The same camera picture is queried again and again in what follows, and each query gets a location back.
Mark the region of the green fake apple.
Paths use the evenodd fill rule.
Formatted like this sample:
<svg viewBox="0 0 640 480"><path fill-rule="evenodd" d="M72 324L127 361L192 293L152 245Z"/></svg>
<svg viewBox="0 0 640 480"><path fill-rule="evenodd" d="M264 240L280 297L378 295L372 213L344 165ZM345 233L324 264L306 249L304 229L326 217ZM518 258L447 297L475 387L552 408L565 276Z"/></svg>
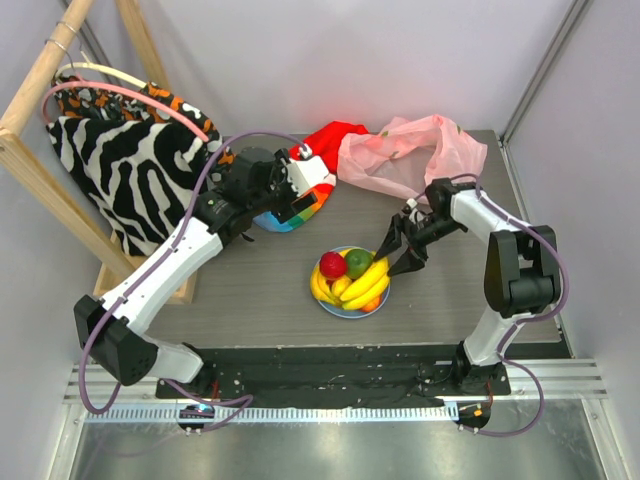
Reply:
<svg viewBox="0 0 640 480"><path fill-rule="evenodd" d="M344 256L347 265L346 275L356 280L360 278L372 265L374 255L365 249L354 248Z"/></svg>

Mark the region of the red fake strawberry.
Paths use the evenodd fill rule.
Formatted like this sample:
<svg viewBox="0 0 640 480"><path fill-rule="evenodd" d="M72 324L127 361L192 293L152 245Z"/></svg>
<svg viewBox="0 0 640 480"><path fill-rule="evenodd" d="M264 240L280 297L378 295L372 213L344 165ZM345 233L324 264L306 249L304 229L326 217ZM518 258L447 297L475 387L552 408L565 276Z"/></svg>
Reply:
<svg viewBox="0 0 640 480"><path fill-rule="evenodd" d="M324 253L319 261L319 272L329 280L336 280L347 272L347 263L342 255L337 252Z"/></svg>

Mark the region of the yellow fake banana bunch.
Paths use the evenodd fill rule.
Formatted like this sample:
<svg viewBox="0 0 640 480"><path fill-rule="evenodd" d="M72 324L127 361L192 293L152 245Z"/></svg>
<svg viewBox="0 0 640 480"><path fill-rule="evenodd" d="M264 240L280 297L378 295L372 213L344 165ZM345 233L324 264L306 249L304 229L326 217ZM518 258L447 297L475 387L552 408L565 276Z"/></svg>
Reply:
<svg viewBox="0 0 640 480"><path fill-rule="evenodd" d="M352 284L352 279L346 274L336 280L326 279L319 272L319 261L311 274L311 293L316 300L341 308L340 295Z"/></svg>

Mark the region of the pink plastic bag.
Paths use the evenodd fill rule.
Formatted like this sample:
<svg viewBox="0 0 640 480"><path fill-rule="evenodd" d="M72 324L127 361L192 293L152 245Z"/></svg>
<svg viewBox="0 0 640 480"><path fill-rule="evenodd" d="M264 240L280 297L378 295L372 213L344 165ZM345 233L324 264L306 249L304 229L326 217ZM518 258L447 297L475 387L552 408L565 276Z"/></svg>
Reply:
<svg viewBox="0 0 640 480"><path fill-rule="evenodd" d="M480 174L487 152L487 145L449 118L395 117L378 133L343 137L337 177L362 189L407 199L435 179Z"/></svg>

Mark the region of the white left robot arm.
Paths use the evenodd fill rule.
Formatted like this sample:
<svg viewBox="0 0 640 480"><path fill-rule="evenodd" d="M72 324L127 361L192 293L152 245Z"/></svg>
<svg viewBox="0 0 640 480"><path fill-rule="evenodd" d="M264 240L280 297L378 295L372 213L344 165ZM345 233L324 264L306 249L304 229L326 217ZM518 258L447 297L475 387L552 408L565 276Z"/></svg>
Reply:
<svg viewBox="0 0 640 480"><path fill-rule="evenodd" d="M99 299L81 298L74 317L83 355L121 385L145 377L176 381L190 398L205 397L213 369L187 344L152 338L147 331L177 288L269 212L284 223L317 199L315 187L330 176L312 155L293 160L287 150L246 148L214 187L196 196L191 212L126 280Z"/></svg>

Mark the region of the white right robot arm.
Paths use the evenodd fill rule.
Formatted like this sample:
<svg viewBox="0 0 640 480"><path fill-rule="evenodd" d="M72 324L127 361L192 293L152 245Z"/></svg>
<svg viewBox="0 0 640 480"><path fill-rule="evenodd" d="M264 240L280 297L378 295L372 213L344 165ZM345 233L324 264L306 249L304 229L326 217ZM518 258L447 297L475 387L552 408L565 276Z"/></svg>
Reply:
<svg viewBox="0 0 640 480"><path fill-rule="evenodd" d="M435 179L422 196L431 210L422 211L415 198L407 200L392 216L375 257L400 250L389 269L397 276L422 269L428 246L457 231L471 232L485 245L487 307L458 345L449 375L457 391L472 395L486 385L523 325L560 303L562 270L555 232L546 225L531 226L497 206L474 174Z"/></svg>

